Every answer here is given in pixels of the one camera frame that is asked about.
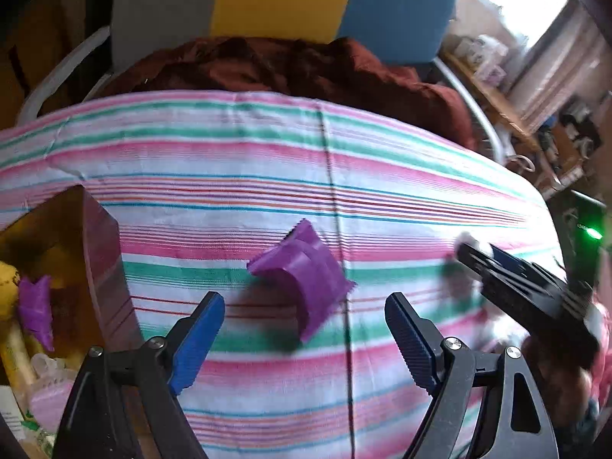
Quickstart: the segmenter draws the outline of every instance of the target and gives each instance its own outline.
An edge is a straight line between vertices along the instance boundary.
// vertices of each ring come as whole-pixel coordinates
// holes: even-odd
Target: striped bedsheet
[[[279,94],[130,94],[0,132],[0,225],[77,183],[119,222],[145,338],[207,291],[225,298],[212,351],[179,398],[211,459],[401,457],[429,399],[387,329],[385,298],[402,291],[477,348],[486,316],[452,260],[457,237],[553,272],[561,260],[521,177],[418,128]],[[287,297],[246,271],[302,218],[357,282],[305,346]]]

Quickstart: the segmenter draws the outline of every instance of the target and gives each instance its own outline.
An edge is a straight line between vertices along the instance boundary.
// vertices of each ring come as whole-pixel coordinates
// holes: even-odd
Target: clutter
[[[15,398],[27,409],[27,392],[36,376],[30,366],[19,321],[15,317],[20,275],[16,267],[0,262],[0,358]]]
[[[537,130],[537,140],[542,147],[542,151],[549,161],[550,166],[556,174],[561,173],[561,162],[559,161],[559,149],[555,142],[555,136],[552,133],[552,128],[555,126],[557,118],[551,116],[543,122],[542,126]]]
[[[345,278],[330,249],[306,219],[280,243],[249,261],[247,270],[293,297],[302,343],[311,339],[338,302],[356,286]]]
[[[25,440],[26,435],[21,426],[23,416],[9,386],[0,386],[0,415],[4,418],[4,422],[8,424],[15,439],[18,442]]]
[[[474,70],[474,77],[488,84],[499,84],[506,73],[499,67],[508,54],[508,47],[497,39],[480,35],[466,54],[467,64]]]
[[[45,431],[56,433],[77,372],[45,354],[34,355],[32,367],[39,379],[30,386],[29,410]]]
[[[472,38],[463,38],[457,48],[455,48],[453,55],[458,59],[465,58],[473,44],[474,40]]]
[[[65,410],[70,419],[63,420],[57,431],[54,456],[206,459],[176,397],[194,384],[224,317],[223,297],[209,292],[164,337],[120,352],[92,347]],[[128,407],[129,394],[140,396],[140,412],[155,439],[155,454],[142,449],[142,437],[135,439],[137,420]],[[96,454],[99,449],[102,455]]]
[[[573,96],[561,109],[559,122],[583,159],[589,159],[602,145],[593,111],[579,97]]]

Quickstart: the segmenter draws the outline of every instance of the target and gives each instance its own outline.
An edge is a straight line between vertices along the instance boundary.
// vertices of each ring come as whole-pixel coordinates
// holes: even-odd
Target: blue gripper pad
[[[504,269],[515,274],[521,274],[521,272],[524,271],[524,260],[510,255],[508,252],[505,252],[495,245],[491,245],[491,250],[493,250],[493,260],[499,262]]]
[[[223,297],[209,292],[189,317],[177,321],[170,330],[167,336],[169,342],[173,336],[182,338],[174,349],[172,374],[168,381],[174,395],[179,395],[183,389],[194,384],[224,317]]]
[[[437,394],[440,379],[436,352],[441,354],[442,334],[429,319],[418,317],[402,293],[387,298],[384,315],[415,384],[429,395]]]

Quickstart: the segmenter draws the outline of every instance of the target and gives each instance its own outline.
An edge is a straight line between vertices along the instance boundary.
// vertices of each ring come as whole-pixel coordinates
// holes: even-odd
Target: metal screw
[[[94,345],[90,348],[90,357],[100,357],[102,355],[103,349],[97,345]]]
[[[153,337],[147,343],[151,348],[160,349],[161,347],[166,345],[166,339],[164,337]]]
[[[508,354],[508,356],[512,357],[512,358],[519,358],[519,357],[521,357],[521,351],[519,349],[517,349],[516,347],[508,347],[506,349],[506,354]]]
[[[461,340],[456,339],[455,337],[450,337],[444,340],[444,344],[451,350],[459,350],[463,343]]]

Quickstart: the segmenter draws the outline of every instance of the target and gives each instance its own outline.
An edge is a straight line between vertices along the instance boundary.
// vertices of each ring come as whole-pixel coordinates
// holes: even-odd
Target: green light
[[[598,230],[593,228],[586,228],[585,231],[591,238],[595,238],[596,240],[601,240],[604,237]]]

